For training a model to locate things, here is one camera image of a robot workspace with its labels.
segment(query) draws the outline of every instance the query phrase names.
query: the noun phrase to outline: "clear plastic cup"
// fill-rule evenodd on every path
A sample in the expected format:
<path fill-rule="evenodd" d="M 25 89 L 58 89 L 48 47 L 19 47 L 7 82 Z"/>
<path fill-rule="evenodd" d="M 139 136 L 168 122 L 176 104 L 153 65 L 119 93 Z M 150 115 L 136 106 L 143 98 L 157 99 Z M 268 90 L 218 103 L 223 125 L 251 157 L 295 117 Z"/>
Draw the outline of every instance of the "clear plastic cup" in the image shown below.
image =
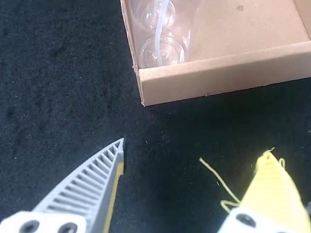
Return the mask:
<path fill-rule="evenodd" d="M 139 68 L 187 61 L 202 0 L 130 0 Z"/>

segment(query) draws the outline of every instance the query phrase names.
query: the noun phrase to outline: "gray plastic part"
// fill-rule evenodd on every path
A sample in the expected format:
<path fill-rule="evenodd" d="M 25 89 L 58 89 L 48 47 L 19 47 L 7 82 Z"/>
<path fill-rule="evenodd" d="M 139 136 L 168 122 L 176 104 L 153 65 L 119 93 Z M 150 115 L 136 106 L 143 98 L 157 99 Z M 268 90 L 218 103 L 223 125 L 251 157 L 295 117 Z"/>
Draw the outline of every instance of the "gray plastic part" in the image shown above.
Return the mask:
<path fill-rule="evenodd" d="M 103 232 L 118 164 L 124 163 L 123 143 L 124 138 L 86 160 L 33 211 L 80 215 L 86 219 L 86 233 Z"/>

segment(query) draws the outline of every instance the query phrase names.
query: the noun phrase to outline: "cardboard box edge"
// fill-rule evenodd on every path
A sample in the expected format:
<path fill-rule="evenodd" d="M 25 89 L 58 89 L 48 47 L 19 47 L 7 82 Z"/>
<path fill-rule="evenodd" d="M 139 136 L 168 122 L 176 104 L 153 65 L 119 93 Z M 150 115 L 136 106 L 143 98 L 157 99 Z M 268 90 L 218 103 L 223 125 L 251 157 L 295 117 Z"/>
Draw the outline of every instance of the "cardboard box edge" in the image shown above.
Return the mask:
<path fill-rule="evenodd" d="M 280 54 L 277 56 L 274 56 L 273 52 L 270 54 L 273 50 L 279 50 Z M 256 59 L 256 53 L 270 54 L 270 57 L 267 57 L 267 59 Z M 307 65 L 307 63 L 311 64 L 311 41 L 264 51 L 256 51 L 249 54 L 238 54 L 237 56 L 245 56 L 246 58 L 254 57 L 254 59 L 249 62 L 244 61 L 243 63 L 227 64 L 227 66 L 224 67 L 209 67 L 209 63 L 213 62 L 212 60 L 200 61 L 202 62 L 201 65 L 207 67 L 205 70 L 177 75 L 171 74 L 167 77 L 159 76 L 152 79 L 146 79 L 144 75 L 148 75 L 149 77 L 150 74 L 144 73 L 142 72 L 143 70 L 141 70 L 140 85 L 144 99 L 143 105 L 150 106 L 311 77 L 311 66 Z M 269 62 L 274 63 L 276 67 L 268 67 Z M 286 64 L 286 69 L 278 69 L 277 64 L 282 63 Z M 249 83 L 234 85 L 234 80 L 230 78 L 226 80 L 226 77 L 230 77 L 232 71 L 236 72 L 235 77 L 239 77 L 239 80 L 236 80 L 237 82 L 247 80 Z M 208 77 L 209 75 L 215 75 L 215 77 L 220 78 L 220 82 L 217 83 L 217 80 Z M 258 79 L 245 79 L 246 75 L 251 75 L 252 77 L 258 76 Z M 204 82 L 205 85 L 210 83 L 212 86 L 209 86 L 207 90 L 205 90 L 203 87 Z M 189 87 L 190 89 L 192 88 L 192 91 L 186 93 L 187 85 L 194 85 L 196 87 Z"/>

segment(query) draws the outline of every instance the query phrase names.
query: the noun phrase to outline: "yellow plastic part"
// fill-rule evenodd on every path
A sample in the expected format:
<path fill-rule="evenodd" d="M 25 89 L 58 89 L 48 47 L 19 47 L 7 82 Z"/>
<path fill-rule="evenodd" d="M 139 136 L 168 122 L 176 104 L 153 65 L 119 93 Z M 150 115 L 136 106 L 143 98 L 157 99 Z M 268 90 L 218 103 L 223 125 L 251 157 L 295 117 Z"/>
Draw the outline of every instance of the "yellow plastic part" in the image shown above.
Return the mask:
<path fill-rule="evenodd" d="M 309 215 L 298 189 L 280 162 L 270 151 L 256 163 L 256 174 L 249 185 L 240 207 L 261 214 L 297 233 L 310 233 Z"/>
<path fill-rule="evenodd" d="M 113 212 L 113 206 L 114 206 L 115 200 L 116 200 L 119 178 L 121 175 L 123 175 L 123 173 L 124 173 L 124 163 L 119 163 L 118 168 L 117 168 L 117 174 L 116 174 L 116 177 L 115 177 L 115 180 L 113 183 L 113 189 L 112 189 L 112 194 L 111 194 L 110 203 L 109 203 L 109 207 L 108 207 L 107 217 L 105 219 L 105 226 L 104 226 L 103 233 L 109 232 L 110 222 L 111 222 L 112 212 Z"/>

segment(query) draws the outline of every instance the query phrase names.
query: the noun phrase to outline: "ribbed surface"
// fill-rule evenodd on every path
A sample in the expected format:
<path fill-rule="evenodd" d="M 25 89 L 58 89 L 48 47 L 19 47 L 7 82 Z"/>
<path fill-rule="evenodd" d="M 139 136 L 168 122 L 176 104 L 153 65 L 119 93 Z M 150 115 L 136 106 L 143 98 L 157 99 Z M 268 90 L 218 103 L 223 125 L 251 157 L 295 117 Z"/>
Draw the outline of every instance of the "ribbed surface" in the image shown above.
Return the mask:
<path fill-rule="evenodd" d="M 264 156 L 266 159 L 260 158 L 257 174 L 242 199 L 241 207 L 297 232 L 306 232 L 306 229 L 310 232 L 310 222 L 293 180 L 270 152 Z"/>
<path fill-rule="evenodd" d="M 68 184 L 47 206 L 45 212 L 78 214 L 87 217 L 100 201 L 117 148 L 109 147 Z"/>

